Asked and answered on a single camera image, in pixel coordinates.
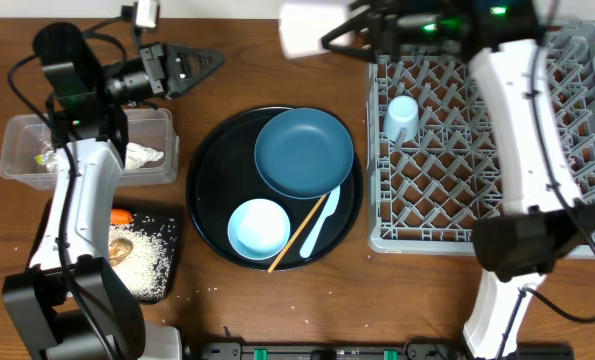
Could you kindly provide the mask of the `pink cup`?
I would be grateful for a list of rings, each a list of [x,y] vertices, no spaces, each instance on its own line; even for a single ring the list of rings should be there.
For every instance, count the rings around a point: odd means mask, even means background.
[[[279,36],[287,59],[326,52],[321,38],[350,18],[343,2],[286,1],[279,10]]]

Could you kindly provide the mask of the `white tissue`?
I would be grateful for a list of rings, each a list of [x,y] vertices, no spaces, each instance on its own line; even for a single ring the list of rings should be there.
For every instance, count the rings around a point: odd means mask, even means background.
[[[142,168],[155,168],[164,159],[165,153],[138,143],[129,142],[126,148],[124,169],[134,171]]]

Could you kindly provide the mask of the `light blue cup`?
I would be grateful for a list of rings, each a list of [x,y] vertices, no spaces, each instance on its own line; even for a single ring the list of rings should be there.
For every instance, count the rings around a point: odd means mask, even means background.
[[[409,96],[393,98],[387,107],[383,124],[385,137],[393,142],[412,140],[419,130],[419,106]]]

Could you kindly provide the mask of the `yellow snack wrapper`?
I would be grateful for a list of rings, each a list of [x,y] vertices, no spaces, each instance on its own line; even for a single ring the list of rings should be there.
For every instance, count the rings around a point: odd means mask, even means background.
[[[54,173],[58,169],[58,160],[54,150],[47,150],[42,154],[36,155],[34,160],[38,165],[43,166],[47,172]]]

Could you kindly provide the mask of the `orange carrot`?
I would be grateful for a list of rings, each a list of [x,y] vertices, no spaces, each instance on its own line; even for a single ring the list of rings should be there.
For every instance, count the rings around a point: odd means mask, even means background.
[[[132,222],[133,215],[125,209],[112,209],[110,214],[111,225],[128,225]]]

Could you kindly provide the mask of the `dark blue plate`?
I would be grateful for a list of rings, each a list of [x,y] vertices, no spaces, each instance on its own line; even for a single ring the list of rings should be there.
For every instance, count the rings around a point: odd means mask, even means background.
[[[262,180],[294,199],[314,199],[331,192],[349,175],[354,144],[335,116],[313,108],[286,110],[261,129],[254,162]]]

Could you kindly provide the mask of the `brown walnut shell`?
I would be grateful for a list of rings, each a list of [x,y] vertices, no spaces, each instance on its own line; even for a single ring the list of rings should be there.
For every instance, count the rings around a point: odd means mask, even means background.
[[[109,263],[117,266],[123,262],[133,251],[133,243],[124,238],[114,239],[109,243]]]

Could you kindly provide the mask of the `light blue bowl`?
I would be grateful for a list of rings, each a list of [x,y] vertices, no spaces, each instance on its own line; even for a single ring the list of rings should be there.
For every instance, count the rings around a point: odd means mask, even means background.
[[[253,261],[276,256],[287,244],[290,234],[287,212],[276,202],[263,198],[240,204],[227,225],[231,247],[238,255]]]

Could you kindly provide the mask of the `wooden chopstick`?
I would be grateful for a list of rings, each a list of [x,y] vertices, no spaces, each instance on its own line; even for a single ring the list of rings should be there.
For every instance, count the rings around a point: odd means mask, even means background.
[[[324,200],[326,199],[326,197],[327,197],[327,195],[324,194],[324,195],[322,195],[317,200],[317,202],[315,203],[315,205],[313,206],[313,208],[309,211],[309,213],[306,215],[306,217],[304,218],[304,220],[301,222],[301,224],[297,227],[297,229],[295,230],[295,232],[289,238],[287,244],[282,248],[282,250],[279,252],[279,254],[274,259],[273,263],[269,266],[269,268],[267,269],[267,273],[270,274],[270,273],[272,273],[275,270],[275,268],[278,266],[278,264],[280,263],[280,261],[283,259],[283,257],[285,256],[285,254],[290,249],[290,247],[293,245],[293,243],[296,241],[296,239],[301,235],[301,233],[304,230],[304,228],[308,225],[308,223],[310,222],[311,218],[315,215],[315,213],[317,212],[317,210],[320,208],[320,206],[322,205],[322,203],[324,202]]]

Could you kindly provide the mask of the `light blue plastic spoon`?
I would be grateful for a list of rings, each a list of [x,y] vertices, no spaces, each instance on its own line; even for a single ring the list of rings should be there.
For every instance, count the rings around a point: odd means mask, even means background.
[[[341,187],[338,186],[333,191],[331,191],[328,195],[324,208],[322,209],[318,219],[316,220],[315,224],[313,225],[310,233],[306,237],[305,241],[303,242],[299,255],[303,258],[309,258],[314,251],[314,247],[318,241],[319,235],[322,231],[323,225],[326,220],[334,214],[336,211],[341,195]]]

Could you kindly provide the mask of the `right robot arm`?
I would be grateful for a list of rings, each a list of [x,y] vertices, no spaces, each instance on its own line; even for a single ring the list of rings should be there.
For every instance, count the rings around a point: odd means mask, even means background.
[[[492,126],[500,165],[500,216],[477,220],[482,266],[463,330],[471,359],[517,353],[529,302],[556,262],[595,231],[565,161],[546,74],[545,22],[530,1],[356,1],[321,39],[325,50],[365,61],[398,57],[406,44],[454,42]]]

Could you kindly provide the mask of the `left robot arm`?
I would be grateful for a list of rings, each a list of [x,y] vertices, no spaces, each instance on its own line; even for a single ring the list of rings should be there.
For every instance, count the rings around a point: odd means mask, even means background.
[[[185,95],[222,53],[166,43],[102,65],[89,41],[100,27],[50,24],[32,56],[52,87],[39,119],[58,161],[48,221],[27,268],[6,277],[4,306],[34,359],[186,359],[180,331],[148,323],[109,263],[113,197],[128,137],[125,106]]]

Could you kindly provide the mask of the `grey dishwasher rack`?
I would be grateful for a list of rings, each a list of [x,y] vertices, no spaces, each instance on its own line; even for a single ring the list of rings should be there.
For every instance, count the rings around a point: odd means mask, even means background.
[[[547,49],[561,145],[583,200],[595,203],[595,22],[561,25]],[[399,61],[382,56],[369,65],[367,78],[370,247],[471,254],[472,224],[501,213],[502,184],[492,126],[467,67],[435,48],[406,46]],[[397,96],[419,106],[419,130],[408,142],[383,133]]]

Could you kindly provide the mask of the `clear plastic bin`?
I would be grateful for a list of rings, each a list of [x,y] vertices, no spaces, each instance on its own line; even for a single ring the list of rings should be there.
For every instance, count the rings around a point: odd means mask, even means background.
[[[173,128],[171,113],[164,109],[133,109],[128,115],[130,142],[165,153],[155,168],[124,170],[118,185],[143,186],[175,181],[178,170],[179,137]],[[50,173],[34,160],[36,155],[53,150],[51,133],[35,115],[18,115],[6,126],[0,157],[0,176],[16,180],[37,190],[53,190],[56,172]]]

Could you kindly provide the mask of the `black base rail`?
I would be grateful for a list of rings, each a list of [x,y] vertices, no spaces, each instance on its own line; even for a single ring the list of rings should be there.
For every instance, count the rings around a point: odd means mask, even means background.
[[[216,342],[185,345],[184,360],[442,360],[468,359],[448,344],[407,342],[401,346],[241,345]]]

